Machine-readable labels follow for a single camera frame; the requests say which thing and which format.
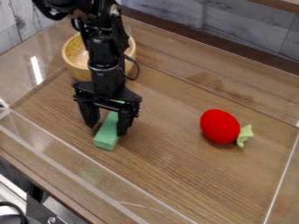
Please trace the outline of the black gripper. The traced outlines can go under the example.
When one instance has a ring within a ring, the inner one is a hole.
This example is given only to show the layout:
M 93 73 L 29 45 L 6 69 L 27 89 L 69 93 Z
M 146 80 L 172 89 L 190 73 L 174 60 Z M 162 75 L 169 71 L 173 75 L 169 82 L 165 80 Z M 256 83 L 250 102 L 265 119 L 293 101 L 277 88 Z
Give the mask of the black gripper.
M 98 122 L 98 109 L 112 109 L 117 112 L 116 133 L 122 136 L 138 117 L 141 96 L 126 87 L 126 76 L 120 65 L 88 65 L 90 81 L 77 81 L 73 84 L 73 100 L 84 123 L 93 128 Z

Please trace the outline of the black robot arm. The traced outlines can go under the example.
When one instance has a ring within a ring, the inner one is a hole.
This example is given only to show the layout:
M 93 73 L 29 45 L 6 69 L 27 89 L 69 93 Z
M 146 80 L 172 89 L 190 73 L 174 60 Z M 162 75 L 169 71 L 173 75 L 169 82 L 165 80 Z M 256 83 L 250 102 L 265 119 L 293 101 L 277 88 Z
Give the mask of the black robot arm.
M 141 96 L 126 87 L 125 61 L 129 36 L 116 0 L 31 0 L 50 20 L 70 18 L 88 51 L 90 80 L 73 83 L 73 101 L 84 123 L 93 127 L 98 111 L 117 112 L 116 133 L 122 136 L 138 117 Z

